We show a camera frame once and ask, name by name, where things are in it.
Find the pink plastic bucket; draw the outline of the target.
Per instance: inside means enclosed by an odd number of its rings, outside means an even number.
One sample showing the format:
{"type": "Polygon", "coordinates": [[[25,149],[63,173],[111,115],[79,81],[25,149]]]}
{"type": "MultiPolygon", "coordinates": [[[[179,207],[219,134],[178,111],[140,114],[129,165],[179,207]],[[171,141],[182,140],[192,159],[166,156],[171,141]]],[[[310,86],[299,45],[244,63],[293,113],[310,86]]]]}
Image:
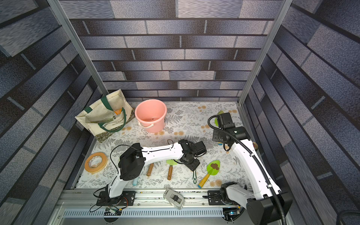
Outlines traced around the pink plastic bucket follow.
{"type": "Polygon", "coordinates": [[[135,117],[138,124],[148,133],[157,133],[165,127],[167,106],[157,99],[149,99],[141,102],[135,109],[135,117]]]}

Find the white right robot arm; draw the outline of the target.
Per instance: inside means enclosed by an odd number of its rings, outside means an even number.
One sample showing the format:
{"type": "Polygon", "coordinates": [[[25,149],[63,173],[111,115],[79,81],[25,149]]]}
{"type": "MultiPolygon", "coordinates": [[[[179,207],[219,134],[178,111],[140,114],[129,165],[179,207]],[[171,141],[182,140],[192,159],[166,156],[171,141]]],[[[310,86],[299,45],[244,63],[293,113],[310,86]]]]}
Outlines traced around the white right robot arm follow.
{"type": "Polygon", "coordinates": [[[246,209],[255,225],[267,225],[277,220],[286,225],[293,199],[266,171],[247,130],[237,127],[228,112],[211,116],[207,123],[213,129],[213,140],[228,145],[229,151],[241,162],[252,187],[248,191],[236,182],[222,184],[219,191],[222,201],[246,209]]]}

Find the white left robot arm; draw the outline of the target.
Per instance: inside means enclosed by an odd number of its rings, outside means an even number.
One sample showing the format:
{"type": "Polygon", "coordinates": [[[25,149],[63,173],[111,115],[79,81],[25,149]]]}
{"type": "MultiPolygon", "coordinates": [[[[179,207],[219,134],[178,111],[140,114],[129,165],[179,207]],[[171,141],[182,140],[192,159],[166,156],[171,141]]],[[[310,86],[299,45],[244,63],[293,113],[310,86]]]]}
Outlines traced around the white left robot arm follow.
{"type": "Polygon", "coordinates": [[[181,139],[178,142],[168,140],[168,145],[159,147],[142,147],[140,143],[127,146],[128,149],[121,154],[119,163],[114,164],[117,174],[111,183],[106,185],[97,198],[97,206],[113,206],[121,200],[123,190],[127,183],[137,178],[143,168],[159,161],[175,160],[184,164],[191,171],[200,165],[199,157],[207,150],[202,141],[193,143],[181,139]]]}

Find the green trowel yellow blue handle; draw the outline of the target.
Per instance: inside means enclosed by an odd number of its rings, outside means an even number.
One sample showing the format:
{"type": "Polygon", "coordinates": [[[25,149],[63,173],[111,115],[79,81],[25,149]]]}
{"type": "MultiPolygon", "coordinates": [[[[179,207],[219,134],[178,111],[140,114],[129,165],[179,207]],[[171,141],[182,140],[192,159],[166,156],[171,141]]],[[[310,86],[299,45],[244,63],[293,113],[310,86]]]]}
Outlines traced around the green trowel yellow blue handle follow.
{"type": "MultiPolygon", "coordinates": [[[[223,114],[224,111],[220,111],[217,113],[217,115],[223,114]]],[[[219,128],[219,123],[218,123],[218,117],[215,118],[215,125],[219,128]]]]}

